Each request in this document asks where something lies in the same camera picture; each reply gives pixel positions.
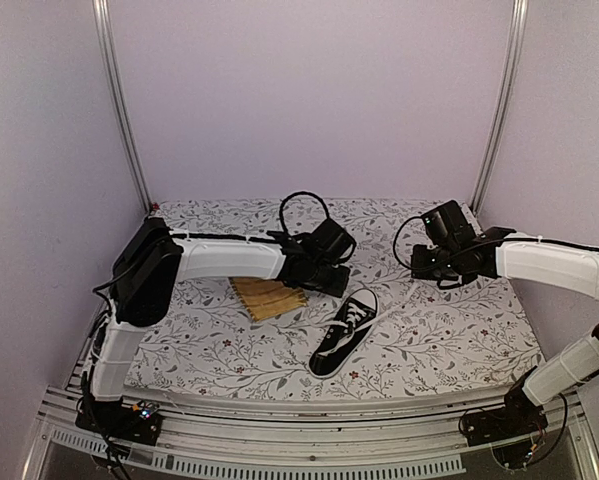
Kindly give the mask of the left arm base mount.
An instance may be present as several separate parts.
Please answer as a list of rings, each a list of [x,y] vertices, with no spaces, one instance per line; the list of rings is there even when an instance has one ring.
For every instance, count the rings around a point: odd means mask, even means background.
[[[108,439],[155,446],[161,433],[163,416],[156,404],[139,402],[132,406],[121,401],[95,401],[78,408],[75,426]]]

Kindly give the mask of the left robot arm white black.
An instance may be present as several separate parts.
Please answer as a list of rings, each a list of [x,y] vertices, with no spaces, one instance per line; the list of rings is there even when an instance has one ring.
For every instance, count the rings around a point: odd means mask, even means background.
[[[102,330],[89,355],[90,419],[107,434],[127,426],[118,405],[144,333],[167,314],[176,283],[198,278],[273,280],[340,298],[356,240],[327,218],[314,231],[264,238],[172,230],[160,217],[144,220],[113,265],[109,281],[94,287],[107,305]]]

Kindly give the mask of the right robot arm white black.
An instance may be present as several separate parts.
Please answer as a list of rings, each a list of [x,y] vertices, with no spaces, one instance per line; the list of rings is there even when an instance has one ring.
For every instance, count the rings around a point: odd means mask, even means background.
[[[480,277],[526,280],[599,301],[599,247],[530,237],[504,227],[476,233],[454,200],[418,218],[432,244],[413,248],[408,268],[417,279],[434,281],[443,290]],[[497,412],[496,427],[503,435],[518,435],[533,422],[535,410],[597,374],[599,323],[517,381]]]

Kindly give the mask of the black white canvas sneaker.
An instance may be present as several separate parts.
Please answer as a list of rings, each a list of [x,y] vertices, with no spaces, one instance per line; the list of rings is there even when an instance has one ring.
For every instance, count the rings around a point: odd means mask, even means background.
[[[318,379],[336,375],[370,335],[379,318],[379,301],[370,289],[350,294],[327,326],[324,337],[308,361]]]

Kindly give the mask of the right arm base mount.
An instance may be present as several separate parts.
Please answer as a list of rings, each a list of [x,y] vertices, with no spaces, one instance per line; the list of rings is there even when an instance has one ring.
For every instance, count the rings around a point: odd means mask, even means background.
[[[465,412],[458,421],[459,432],[469,446],[478,446],[539,433],[548,427],[541,406],[506,401],[502,407]]]

